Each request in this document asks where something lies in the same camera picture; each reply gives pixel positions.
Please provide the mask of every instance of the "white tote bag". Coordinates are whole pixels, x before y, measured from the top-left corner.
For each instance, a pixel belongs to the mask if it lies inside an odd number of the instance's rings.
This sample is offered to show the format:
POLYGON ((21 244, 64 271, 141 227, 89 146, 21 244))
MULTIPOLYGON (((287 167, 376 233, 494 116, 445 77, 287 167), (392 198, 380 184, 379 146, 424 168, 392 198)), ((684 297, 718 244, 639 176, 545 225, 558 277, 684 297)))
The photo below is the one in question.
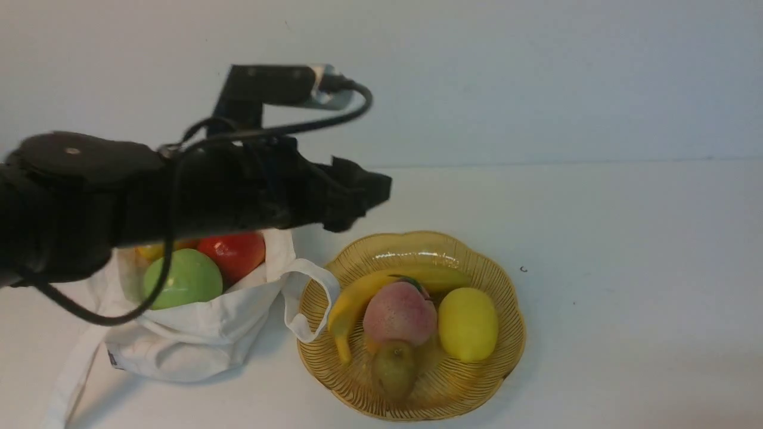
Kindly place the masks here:
MULTIPOLYGON (((220 297, 158 311, 146 311, 118 327, 91 326, 80 337, 59 375, 43 429, 63 429, 85 385, 95 351, 106 343, 112 366, 151 379, 194 382, 241 366, 265 324, 270 305, 281 293, 284 322, 304 343, 325 328, 331 305, 339 295, 336 278, 319 266, 297 259, 291 232, 262 231, 264 264, 220 297), (303 273, 326 292, 329 305, 315 332, 299 314, 303 285, 286 282, 286 274, 303 273)), ((142 272, 135 252, 118 250, 111 262, 89 282, 98 312, 118 315, 135 308, 142 272)))

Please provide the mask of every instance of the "fruit plate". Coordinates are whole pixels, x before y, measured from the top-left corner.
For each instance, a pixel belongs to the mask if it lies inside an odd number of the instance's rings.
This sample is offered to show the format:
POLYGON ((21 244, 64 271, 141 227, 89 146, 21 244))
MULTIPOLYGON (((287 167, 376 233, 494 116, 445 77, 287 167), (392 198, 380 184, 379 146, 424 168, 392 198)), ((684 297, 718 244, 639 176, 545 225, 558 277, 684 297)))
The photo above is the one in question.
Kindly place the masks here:
MULTIPOLYGON (((453 237, 431 231, 370 235, 347 246, 326 268, 345 288, 374 271, 414 263, 463 271, 471 276, 472 287, 492 298, 499 328, 498 343, 490 357, 478 363, 462 363, 443 353, 435 365, 420 374, 406 402, 396 404, 385 401, 372 388, 371 355, 365 346, 362 318, 350 338, 353 361, 348 366, 340 363, 328 330, 311 344, 298 344, 307 371, 340 401, 387 421, 440 420, 479 408, 501 387, 524 350, 525 326, 511 279, 493 260, 453 237)), ((313 329, 320 323, 326 305, 323 289, 316 282, 309 282, 300 312, 307 316, 313 329)))

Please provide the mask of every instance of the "green apple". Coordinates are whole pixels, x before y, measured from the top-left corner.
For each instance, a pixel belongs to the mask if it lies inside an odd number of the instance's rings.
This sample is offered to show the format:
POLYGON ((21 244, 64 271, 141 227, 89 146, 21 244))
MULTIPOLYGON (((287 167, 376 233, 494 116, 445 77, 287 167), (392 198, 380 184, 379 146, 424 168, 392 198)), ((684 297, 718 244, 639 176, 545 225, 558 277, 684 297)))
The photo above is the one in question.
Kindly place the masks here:
MULTIPOLYGON (((164 258, 154 261, 143 276, 143 297, 156 286, 164 258)), ((223 293, 223 276, 209 256, 194 250, 172 253, 172 265, 164 290, 151 306, 152 310, 177 307, 192 302, 206 302, 223 293)))

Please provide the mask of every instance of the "bag strap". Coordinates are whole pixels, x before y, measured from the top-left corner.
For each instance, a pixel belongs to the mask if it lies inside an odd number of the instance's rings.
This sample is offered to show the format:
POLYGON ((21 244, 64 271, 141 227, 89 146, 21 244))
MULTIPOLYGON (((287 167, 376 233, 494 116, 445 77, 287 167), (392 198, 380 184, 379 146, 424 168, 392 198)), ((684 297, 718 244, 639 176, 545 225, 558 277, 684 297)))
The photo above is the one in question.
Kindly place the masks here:
POLYGON ((53 394, 50 396, 47 413, 40 429, 63 429, 74 410, 82 387, 88 379, 90 366, 95 358, 95 351, 101 345, 109 327, 91 326, 79 338, 74 349, 59 374, 53 394))
MULTIPOLYGON (((111 314, 115 312, 111 303, 117 295, 117 276, 116 265, 110 262, 104 270, 99 271, 91 280, 86 281, 98 313, 116 315, 111 314), (92 289, 94 284, 106 285, 102 297, 98 296, 92 289)), ((85 387, 95 352, 109 329, 110 327, 106 326, 91 325, 79 337, 66 358, 66 363, 64 363, 61 373, 56 379, 56 384, 53 385, 48 409, 40 423, 40 429, 64 429, 66 427, 66 422, 82 394, 82 388, 85 387)))
POLYGON ((284 322, 286 326, 294 332, 294 335, 303 343, 311 343, 315 340, 321 332, 323 332, 328 323, 329 313, 331 307, 336 301, 336 297, 339 296, 340 287, 339 281, 336 277, 326 269, 320 268, 309 260, 297 259, 286 267, 286 273, 302 273, 315 280, 326 292, 326 298, 328 305, 326 306, 326 312, 323 319, 321 319, 318 328, 315 332, 311 331, 310 323, 304 314, 299 312, 299 301, 304 291, 305 284, 299 282, 286 282, 281 294, 284 296, 285 310, 284 310, 284 322))

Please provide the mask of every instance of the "tabletop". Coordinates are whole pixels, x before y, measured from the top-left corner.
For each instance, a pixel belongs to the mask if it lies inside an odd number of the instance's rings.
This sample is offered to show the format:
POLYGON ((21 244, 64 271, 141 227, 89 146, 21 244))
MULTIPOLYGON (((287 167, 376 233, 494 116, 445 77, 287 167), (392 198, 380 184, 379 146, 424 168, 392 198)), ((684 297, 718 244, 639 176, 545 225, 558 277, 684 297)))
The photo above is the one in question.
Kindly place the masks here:
MULTIPOLYGON (((763 160, 382 172, 388 203, 343 234, 295 230, 298 254, 324 264, 368 234, 451 234, 506 269, 527 328, 487 404, 412 427, 763 426, 763 160)), ((282 305, 246 365, 205 382, 132 376, 99 350, 70 427, 395 426, 307 373, 282 305)), ((84 329, 33 290, 0 290, 0 427, 37 427, 84 329)))

